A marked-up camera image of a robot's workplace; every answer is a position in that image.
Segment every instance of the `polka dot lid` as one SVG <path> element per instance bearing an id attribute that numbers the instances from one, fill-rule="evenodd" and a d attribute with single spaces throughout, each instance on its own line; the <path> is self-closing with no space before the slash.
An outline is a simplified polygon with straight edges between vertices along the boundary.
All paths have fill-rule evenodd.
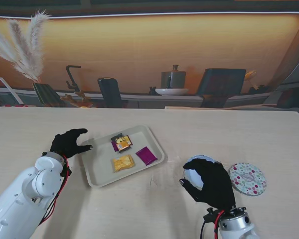
<path id="1" fill-rule="evenodd" d="M 247 196 L 258 196 L 267 187 L 266 178 L 261 170 L 249 163 L 236 163 L 229 169 L 233 187 Z"/>

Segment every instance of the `robotic hand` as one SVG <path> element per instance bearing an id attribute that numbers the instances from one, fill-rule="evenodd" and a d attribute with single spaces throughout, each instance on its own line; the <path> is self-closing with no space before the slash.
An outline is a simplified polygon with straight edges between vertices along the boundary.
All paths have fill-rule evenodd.
<path id="1" fill-rule="evenodd" d="M 223 239 L 258 239 L 254 231 L 255 225 L 250 222 L 246 208 L 236 208 L 235 196 L 231 186 L 231 180 L 220 162 L 206 156 L 191 158 L 183 168 L 185 171 L 195 170 L 200 176 L 202 188 L 199 190 L 194 180 L 180 179 L 181 185 L 197 202 L 205 202 L 215 207 L 208 208 L 208 214 L 204 216 L 204 224 L 201 229 L 202 238 L 205 223 L 215 224 L 215 238 L 218 238 L 218 227 Z"/>
<path id="2" fill-rule="evenodd" d="M 55 207 L 70 173 L 67 158 L 92 149 L 76 143 L 86 132 L 84 128 L 72 129 L 55 136 L 50 152 L 43 152 L 35 166 L 21 172 L 0 195 L 0 239 L 28 239 L 48 218 L 47 210 L 51 203 Z"/>

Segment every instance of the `pampas grass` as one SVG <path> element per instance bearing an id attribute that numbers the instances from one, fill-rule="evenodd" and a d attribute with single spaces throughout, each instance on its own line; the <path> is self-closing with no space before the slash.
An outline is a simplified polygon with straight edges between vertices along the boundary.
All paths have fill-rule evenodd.
<path id="1" fill-rule="evenodd" d="M 14 47 L 0 33 L 0 57 L 12 62 L 17 71 L 36 83 L 41 83 L 43 53 L 40 37 L 42 26 L 48 18 L 45 12 L 37 12 L 31 18 L 26 34 L 22 32 L 18 21 L 8 20 Z"/>

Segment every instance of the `food wrapper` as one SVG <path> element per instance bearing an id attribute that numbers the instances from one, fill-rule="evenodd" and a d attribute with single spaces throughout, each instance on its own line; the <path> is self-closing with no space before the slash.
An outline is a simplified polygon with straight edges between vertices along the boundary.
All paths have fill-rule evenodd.
<path id="1" fill-rule="evenodd" d="M 111 138 L 111 141 L 114 141 L 116 142 L 116 139 L 120 138 L 120 137 L 123 137 L 123 134 L 122 133 L 119 133 L 118 135 L 115 135 L 114 137 Z"/>
<path id="2" fill-rule="evenodd" d="M 126 149 L 130 148 L 129 144 L 124 140 L 122 142 L 116 143 L 116 147 L 119 150 L 119 153 L 125 151 Z"/>
<path id="3" fill-rule="evenodd" d="M 142 148 L 136 153 L 136 155 L 140 157 L 140 159 L 145 163 L 146 166 L 157 160 L 154 154 L 147 147 Z"/>
<path id="4" fill-rule="evenodd" d="M 118 172 L 127 168 L 132 168 L 135 164 L 130 155 L 113 159 L 114 172 Z"/>
<path id="5" fill-rule="evenodd" d="M 125 139 L 125 141 L 129 144 L 129 145 L 133 145 L 132 141 L 130 140 L 130 137 L 128 135 L 124 136 L 123 139 Z"/>
<path id="6" fill-rule="evenodd" d="M 111 141 L 114 151 L 118 151 L 119 153 L 129 149 L 130 145 L 133 145 L 130 140 L 130 137 L 123 136 L 122 133 L 119 133 L 118 135 L 112 137 Z"/>

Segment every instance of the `beige tray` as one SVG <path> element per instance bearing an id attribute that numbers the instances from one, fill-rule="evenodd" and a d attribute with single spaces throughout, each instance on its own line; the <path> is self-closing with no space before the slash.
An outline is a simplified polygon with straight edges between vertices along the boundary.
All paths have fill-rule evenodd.
<path id="1" fill-rule="evenodd" d="M 133 143 L 130 149 L 122 153 L 114 152 L 111 144 L 111 138 L 119 133 L 128 135 Z M 163 162 L 165 159 L 165 154 L 162 148 L 159 146 L 149 127 L 145 125 L 128 128 L 102 138 L 89 139 L 82 144 L 93 145 L 92 150 L 82 154 L 82 161 L 89 185 L 95 188 L 103 187 L 143 169 L 152 167 Z M 145 163 L 135 154 L 145 146 L 147 146 L 157 158 L 156 161 L 148 166 L 146 166 Z M 134 167 L 114 173 L 112 163 L 113 158 L 129 154 L 134 160 Z"/>

